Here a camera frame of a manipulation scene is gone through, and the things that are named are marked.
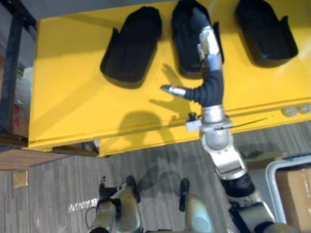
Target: black tray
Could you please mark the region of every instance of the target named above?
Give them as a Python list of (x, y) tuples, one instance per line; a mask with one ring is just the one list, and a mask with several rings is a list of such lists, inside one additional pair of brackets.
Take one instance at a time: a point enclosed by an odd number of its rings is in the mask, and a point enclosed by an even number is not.
[(111, 83), (139, 88), (148, 72), (162, 32), (159, 10), (142, 7), (131, 13), (120, 31), (112, 36), (101, 62), (101, 72)]
[(236, 15), (256, 65), (279, 66), (298, 54), (288, 16), (279, 21), (269, 3), (240, 0)]

